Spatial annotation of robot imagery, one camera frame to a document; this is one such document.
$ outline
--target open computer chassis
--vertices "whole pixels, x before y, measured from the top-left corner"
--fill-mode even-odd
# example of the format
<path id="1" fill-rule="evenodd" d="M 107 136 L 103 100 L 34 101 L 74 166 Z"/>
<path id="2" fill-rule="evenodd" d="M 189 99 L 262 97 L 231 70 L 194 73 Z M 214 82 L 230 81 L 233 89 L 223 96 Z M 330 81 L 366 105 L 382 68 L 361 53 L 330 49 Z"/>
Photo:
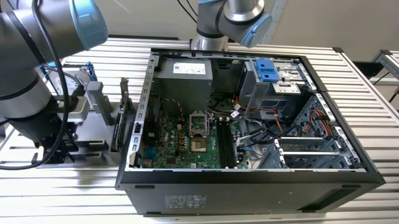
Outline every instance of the open computer chassis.
<path id="1" fill-rule="evenodd" d="M 275 164 L 259 164 L 258 167 L 263 166 L 261 169 L 253 169 L 250 165 L 239 168 L 146 168 L 143 148 L 147 146 L 143 143 L 146 137 L 143 133 L 149 124 L 145 120 L 150 113 L 154 75 L 163 69 L 165 60 L 249 61 L 266 58 L 297 60 L 303 65 L 314 87 L 313 100 L 323 101 L 321 109 L 329 113 L 334 135 L 345 136 L 341 143 L 351 145 L 351 151 L 358 156 L 358 163 L 354 165 L 357 171 L 334 170 L 333 167 L 313 170 L 283 169 L 286 167 L 282 163 L 279 167 Z M 126 191 L 139 214 L 237 215 L 327 212 L 385 184 L 382 174 L 305 56 L 153 49 L 137 117 L 127 132 L 133 134 L 127 135 L 122 150 L 123 159 L 115 188 Z M 297 143 L 286 138 L 275 143 L 275 147 L 279 147 L 279 144 L 290 146 Z"/>

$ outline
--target motherboard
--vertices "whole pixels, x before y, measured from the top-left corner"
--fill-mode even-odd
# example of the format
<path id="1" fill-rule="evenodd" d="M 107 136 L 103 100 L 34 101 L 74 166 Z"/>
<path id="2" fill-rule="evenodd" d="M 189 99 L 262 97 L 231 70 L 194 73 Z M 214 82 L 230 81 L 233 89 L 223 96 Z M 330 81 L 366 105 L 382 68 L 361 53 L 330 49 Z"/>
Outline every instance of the motherboard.
<path id="1" fill-rule="evenodd" d="M 190 125 L 205 130 L 207 134 L 191 135 Z M 158 147 L 145 149 L 145 168 L 221 168 L 218 123 L 207 119 L 206 126 L 201 119 L 165 117 L 162 119 L 161 139 Z M 230 122 L 231 144 L 241 136 L 238 121 Z M 238 168 L 247 168 L 247 160 L 237 164 Z"/>

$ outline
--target white wall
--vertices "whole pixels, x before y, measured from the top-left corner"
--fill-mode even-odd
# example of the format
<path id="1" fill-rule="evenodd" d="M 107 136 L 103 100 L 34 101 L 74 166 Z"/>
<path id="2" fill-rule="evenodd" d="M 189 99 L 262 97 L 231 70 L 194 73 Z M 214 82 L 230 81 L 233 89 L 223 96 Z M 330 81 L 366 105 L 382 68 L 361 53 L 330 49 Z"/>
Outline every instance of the white wall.
<path id="1" fill-rule="evenodd" d="M 95 0 L 107 20 L 110 34 L 191 39 L 197 24 L 177 0 Z M 181 0 L 190 10 L 186 0 Z M 190 0 L 195 10 L 198 1 Z"/>
<path id="2" fill-rule="evenodd" d="M 111 34 L 195 36 L 177 0 L 95 1 Z M 274 0 L 266 3 L 271 7 Z M 372 60 L 380 49 L 399 49 L 398 9 L 399 0 L 287 0 L 273 44 L 342 47 L 353 60 Z"/>
<path id="3" fill-rule="evenodd" d="M 353 60 L 399 49 L 398 0 L 289 0 L 273 44 L 342 47 Z"/>

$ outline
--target slotted aluminum surface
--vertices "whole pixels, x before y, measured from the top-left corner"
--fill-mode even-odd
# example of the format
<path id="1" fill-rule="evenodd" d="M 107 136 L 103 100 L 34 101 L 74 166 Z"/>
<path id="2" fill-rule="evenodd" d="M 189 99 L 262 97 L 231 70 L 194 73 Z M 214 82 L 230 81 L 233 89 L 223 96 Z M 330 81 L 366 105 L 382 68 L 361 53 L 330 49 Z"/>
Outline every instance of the slotted aluminum surface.
<path id="1" fill-rule="evenodd" d="M 139 99 L 151 48 L 187 49 L 186 41 L 113 39 L 91 51 L 67 59 L 67 63 L 95 65 L 105 94 L 119 100 L 121 77 L 130 78 L 130 92 Z M 331 48 L 262 45 L 247 49 L 237 44 L 230 51 L 307 56 L 330 95 L 359 137 L 388 184 L 346 203 L 327 214 L 245 215 L 209 217 L 143 217 L 123 191 L 114 189 L 118 167 L 49 168 L 0 171 L 2 223 L 398 223 L 399 222 L 399 122 L 398 114 L 349 62 Z M 35 148 L 30 140 L 10 128 L 0 161 L 22 165 Z"/>

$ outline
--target connector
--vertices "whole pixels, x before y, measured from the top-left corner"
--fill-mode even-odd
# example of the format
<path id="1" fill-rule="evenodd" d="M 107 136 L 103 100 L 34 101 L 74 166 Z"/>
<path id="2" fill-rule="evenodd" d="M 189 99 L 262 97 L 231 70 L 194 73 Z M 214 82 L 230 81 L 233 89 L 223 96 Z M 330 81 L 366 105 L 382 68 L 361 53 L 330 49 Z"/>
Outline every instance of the connector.
<path id="1" fill-rule="evenodd" d="M 271 60 L 255 60 L 257 71 L 261 74 L 262 82 L 277 83 L 281 80 L 279 74 L 275 71 L 275 65 Z"/>
<path id="2" fill-rule="evenodd" d="M 317 117 L 317 120 L 330 120 L 327 115 L 322 115 Z"/>

